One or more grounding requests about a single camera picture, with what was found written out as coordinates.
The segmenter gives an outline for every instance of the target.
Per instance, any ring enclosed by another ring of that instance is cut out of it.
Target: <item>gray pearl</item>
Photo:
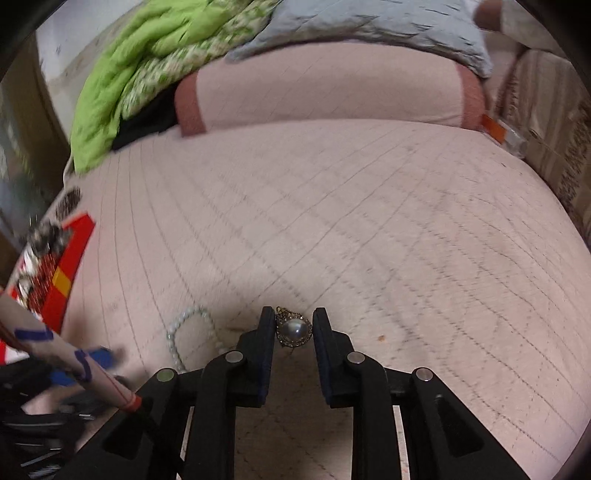
[[[279,327],[279,333],[290,342],[298,342],[308,336],[310,324],[302,319],[291,319]]]

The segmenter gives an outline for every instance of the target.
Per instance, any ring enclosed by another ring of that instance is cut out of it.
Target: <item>blanket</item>
[[[103,52],[80,93],[70,139],[76,171],[96,167],[110,150],[122,98],[129,118],[184,75],[254,38],[276,3],[150,0]]]

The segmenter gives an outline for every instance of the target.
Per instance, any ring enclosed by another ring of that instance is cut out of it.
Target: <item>fabric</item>
[[[481,77],[492,70],[463,0],[283,0],[267,28],[230,58],[244,59],[288,43],[348,38],[437,53]]]
[[[501,113],[507,83],[524,47],[499,32],[487,31],[483,34],[493,68],[490,78],[482,83],[482,89],[486,99],[486,109],[496,117]]]
[[[280,0],[254,0],[225,23],[214,37],[180,48],[164,58],[148,60],[138,69],[122,99],[122,116],[136,115],[162,88],[176,82],[208,61],[255,37],[268,23]]]
[[[504,116],[528,140],[525,160],[591,248],[591,98],[573,65],[548,52],[526,52]]]
[[[503,0],[501,31],[526,47],[547,50],[565,57],[550,32],[516,0]]]
[[[148,1],[103,52],[80,93],[70,139],[76,171],[102,161],[123,110],[129,118],[167,86],[252,38],[267,20],[258,15],[268,15],[276,1]]]
[[[184,135],[314,118],[381,118],[476,128],[478,77],[432,53],[379,44],[291,46],[239,63],[222,59],[176,95]]]
[[[325,307],[385,366],[432,368],[532,480],[589,423],[591,255],[539,176],[479,132],[173,128],[72,181],[97,224],[63,335],[122,348],[119,375],[173,367],[166,327],[191,305],[225,346],[265,305]],[[178,331],[189,369],[217,356],[208,331]],[[265,407],[238,412],[237,479],[350,479],[352,413],[325,405],[313,350],[276,347]]]
[[[177,86],[178,82],[173,83],[160,92],[140,113],[129,120],[122,120],[111,150],[117,151],[142,137],[164,132],[177,125],[177,112],[174,109],[174,92]]]

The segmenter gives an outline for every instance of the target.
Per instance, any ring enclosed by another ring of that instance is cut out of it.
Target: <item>pearl pendant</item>
[[[277,307],[277,338],[283,346],[302,346],[312,337],[312,324],[301,313]]]

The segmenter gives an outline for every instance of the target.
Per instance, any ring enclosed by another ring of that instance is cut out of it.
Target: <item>orange tag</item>
[[[484,130],[497,142],[503,144],[505,142],[505,135],[507,130],[495,122],[487,114],[482,115],[482,126]]]

